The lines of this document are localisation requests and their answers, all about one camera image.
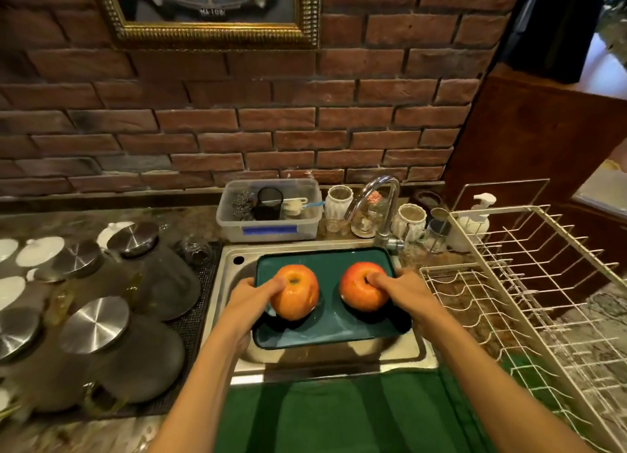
white pump bottle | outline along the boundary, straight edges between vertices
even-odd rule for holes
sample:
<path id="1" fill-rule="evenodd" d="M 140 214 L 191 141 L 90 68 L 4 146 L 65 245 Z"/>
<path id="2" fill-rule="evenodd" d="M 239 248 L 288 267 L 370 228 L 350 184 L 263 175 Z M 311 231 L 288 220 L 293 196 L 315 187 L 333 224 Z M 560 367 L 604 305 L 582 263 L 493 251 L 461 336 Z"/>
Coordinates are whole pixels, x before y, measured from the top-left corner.
<path id="1" fill-rule="evenodd" d="M 494 195 L 487 192 L 475 195 L 474 199 L 478 200 L 479 203 L 473 205 L 471 207 L 472 210 L 488 208 L 497 201 Z M 465 215 L 464 217 L 460 217 L 457 223 L 466 235 L 468 235 L 473 245 L 477 245 L 485 236 L 486 232 L 490 230 L 490 220 L 487 214 Z M 468 253 L 471 249 L 463 233 L 455 228 L 453 228 L 446 237 L 446 244 L 452 251 L 459 251 L 460 253 Z"/>

framed picture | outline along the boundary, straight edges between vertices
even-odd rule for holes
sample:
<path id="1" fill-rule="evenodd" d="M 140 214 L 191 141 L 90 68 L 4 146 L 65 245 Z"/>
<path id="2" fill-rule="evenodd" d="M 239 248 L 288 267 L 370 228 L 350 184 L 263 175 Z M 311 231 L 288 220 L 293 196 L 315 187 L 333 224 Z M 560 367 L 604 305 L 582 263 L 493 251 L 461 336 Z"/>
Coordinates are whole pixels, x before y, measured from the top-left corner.
<path id="1" fill-rule="evenodd" d="M 320 0 L 99 0 L 125 48 L 317 48 Z"/>

sink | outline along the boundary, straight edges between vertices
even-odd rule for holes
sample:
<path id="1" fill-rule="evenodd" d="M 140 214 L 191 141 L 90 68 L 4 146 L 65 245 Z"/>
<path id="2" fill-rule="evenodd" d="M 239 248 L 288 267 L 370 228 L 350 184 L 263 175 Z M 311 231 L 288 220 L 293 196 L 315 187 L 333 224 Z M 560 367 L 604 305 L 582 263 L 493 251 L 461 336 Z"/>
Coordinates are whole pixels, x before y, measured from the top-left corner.
<path id="1" fill-rule="evenodd" d="M 257 260 L 269 253 L 346 250 L 372 246 L 372 240 L 324 240 L 224 247 L 211 292 L 202 344 L 216 325 L 231 290 L 241 279 L 255 276 Z M 398 258 L 392 257 L 396 267 Z M 395 338 L 265 350 L 251 340 L 238 359 L 231 385 L 294 381 L 387 372 L 401 368 L 438 367 L 433 347 L 415 330 Z"/>

white wire dish rack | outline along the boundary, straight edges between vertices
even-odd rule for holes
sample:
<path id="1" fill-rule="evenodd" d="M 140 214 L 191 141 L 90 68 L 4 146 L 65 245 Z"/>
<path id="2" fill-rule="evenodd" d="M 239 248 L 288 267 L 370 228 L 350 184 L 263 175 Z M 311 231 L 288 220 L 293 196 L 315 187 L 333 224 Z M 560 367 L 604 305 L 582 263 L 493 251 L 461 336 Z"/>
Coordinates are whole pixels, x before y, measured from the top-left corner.
<path id="1" fill-rule="evenodd" d="M 627 328 L 609 320 L 578 292 L 605 277 L 627 297 L 627 285 L 561 226 L 547 206 L 451 212 L 457 219 L 489 214 L 491 231 L 467 237 L 470 253 L 429 253 L 421 274 L 440 302 L 522 386 L 599 451 L 627 452 Z M 552 314 L 565 315 L 553 319 Z"/>

red apple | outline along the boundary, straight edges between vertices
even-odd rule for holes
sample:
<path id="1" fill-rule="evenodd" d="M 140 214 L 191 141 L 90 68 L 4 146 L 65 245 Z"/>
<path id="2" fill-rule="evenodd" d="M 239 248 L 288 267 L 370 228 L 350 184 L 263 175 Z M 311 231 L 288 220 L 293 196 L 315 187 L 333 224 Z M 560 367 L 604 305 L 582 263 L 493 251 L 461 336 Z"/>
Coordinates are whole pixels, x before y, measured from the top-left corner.
<path id="1" fill-rule="evenodd" d="M 286 265 L 275 275 L 285 279 L 285 288 L 270 299 L 270 305 L 279 316 L 298 321 L 318 304 L 318 279 L 304 265 Z"/>
<path id="2" fill-rule="evenodd" d="M 340 296 L 346 304 L 358 311 L 377 311 L 389 299 L 388 293 L 375 288 L 366 280 L 366 275 L 372 272 L 385 273 L 377 264 L 357 262 L 344 272 L 340 280 Z"/>

